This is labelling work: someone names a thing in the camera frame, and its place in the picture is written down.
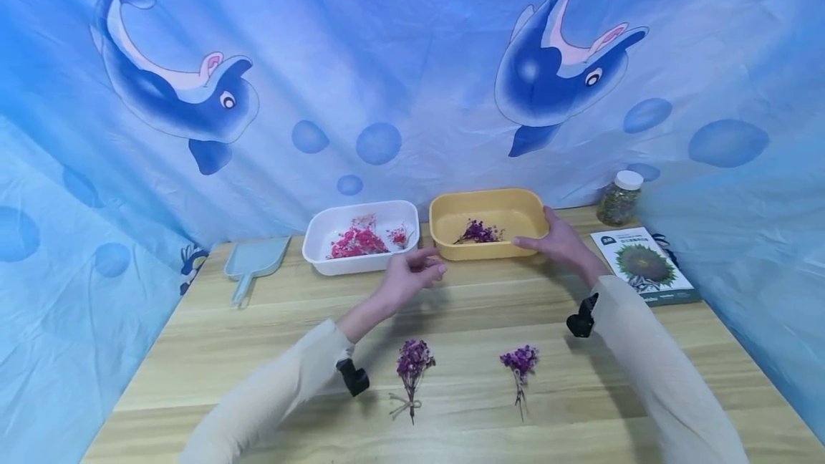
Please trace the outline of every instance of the blue dolphin print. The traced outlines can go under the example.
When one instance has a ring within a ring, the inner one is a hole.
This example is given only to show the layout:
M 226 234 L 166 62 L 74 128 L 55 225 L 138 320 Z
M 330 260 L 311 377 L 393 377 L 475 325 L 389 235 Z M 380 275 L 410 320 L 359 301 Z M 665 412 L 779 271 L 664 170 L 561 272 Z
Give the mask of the blue dolphin print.
M 208 54 L 197 72 L 159 66 L 138 50 L 121 9 L 150 9 L 157 0 L 97 0 L 92 40 L 124 105 L 160 132 L 189 140 L 202 175 L 223 169 L 235 142 L 259 112 L 259 96 L 243 78 L 248 57 Z
M 206 262 L 208 251 L 197 246 L 186 246 L 180 250 L 180 259 L 183 262 L 183 267 L 180 268 L 180 274 L 184 275 L 184 282 L 180 284 L 180 295 L 186 294 L 192 281 L 195 281 L 195 276 L 201 269 L 201 265 Z
M 516 21 L 495 84 L 499 111 L 520 124 L 510 157 L 550 143 L 560 125 L 609 94 L 624 77 L 627 50 L 647 28 L 620 24 L 590 47 L 570 45 L 562 34 L 570 0 L 527 6 Z

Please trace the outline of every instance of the bubble print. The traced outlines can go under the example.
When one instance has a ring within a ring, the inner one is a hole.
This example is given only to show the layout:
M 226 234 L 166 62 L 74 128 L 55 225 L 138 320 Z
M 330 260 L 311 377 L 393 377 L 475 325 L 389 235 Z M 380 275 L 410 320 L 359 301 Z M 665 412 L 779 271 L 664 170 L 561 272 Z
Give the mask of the bubble print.
M 103 202 L 97 194 L 94 184 L 74 169 L 63 167 L 63 186 L 77 201 L 89 208 L 103 208 Z
M 292 128 L 292 145 L 301 153 L 314 155 L 327 148 L 329 137 L 315 122 L 302 120 Z
M 95 270 L 107 278 L 124 274 L 132 259 L 132 252 L 121 243 L 109 242 L 98 247 L 94 254 Z
M 723 118 L 701 127 L 690 138 L 687 153 L 697 163 L 733 169 L 755 160 L 769 143 L 771 138 L 759 127 Z
M 314 122 L 301 120 L 292 128 L 292 144 L 301 153 L 313 155 L 326 149 L 329 137 Z M 394 160 L 401 151 L 401 132 L 392 124 L 379 122 L 365 127 L 356 139 L 356 154 L 369 165 L 384 165 Z M 353 173 L 338 178 L 338 193 L 358 195 L 364 190 L 364 181 Z
M 0 262 L 20 262 L 40 247 L 40 229 L 25 211 L 0 207 Z
M 624 132 L 635 135 L 666 121 L 673 105 L 664 99 L 647 99 L 630 108 L 624 116 Z
M 639 173 L 645 178 L 645 181 L 656 181 L 662 175 L 662 171 L 658 167 L 646 163 L 631 163 L 627 166 L 627 169 Z

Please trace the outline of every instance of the white jar lid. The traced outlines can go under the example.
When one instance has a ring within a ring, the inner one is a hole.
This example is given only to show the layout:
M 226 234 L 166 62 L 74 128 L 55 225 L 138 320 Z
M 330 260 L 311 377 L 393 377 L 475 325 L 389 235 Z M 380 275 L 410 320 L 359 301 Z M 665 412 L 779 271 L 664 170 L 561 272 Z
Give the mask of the white jar lid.
M 617 178 L 613 180 L 613 183 L 615 183 L 617 187 L 623 188 L 624 190 L 639 190 L 644 182 L 645 178 L 633 170 L 621 170 L 617 174 Z

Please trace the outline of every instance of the beige sleeve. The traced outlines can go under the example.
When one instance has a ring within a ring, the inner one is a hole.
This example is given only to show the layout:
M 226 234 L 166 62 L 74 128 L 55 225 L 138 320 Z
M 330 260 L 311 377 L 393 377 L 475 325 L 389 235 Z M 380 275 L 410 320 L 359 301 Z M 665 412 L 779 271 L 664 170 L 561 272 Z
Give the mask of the beige sleeve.
M 234 464 L 311 399 L 352 355 L 353 344 L 328 319 L 277 360 L 230 390 L 192 432 L 178 464 Z
M 667 464 L 747 464 L 736 428 L 699 371 L 645 300 L 617 276 L 593 292 L 593 332 L 602 336 L 656 425 Z

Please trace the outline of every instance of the glass jar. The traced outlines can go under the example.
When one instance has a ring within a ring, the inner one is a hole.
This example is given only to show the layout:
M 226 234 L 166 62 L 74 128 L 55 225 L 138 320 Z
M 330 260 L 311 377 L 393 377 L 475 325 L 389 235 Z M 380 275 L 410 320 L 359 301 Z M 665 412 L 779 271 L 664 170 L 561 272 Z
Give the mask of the glass jar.
M 604 195 L 599 202 L 596 217 L 603 224 L 619 227 L 628 224 L 633 218 L 636 202 L 642 193 L 642 183 L 645 179 L 638 172 L 623 170 L 604 189 Z

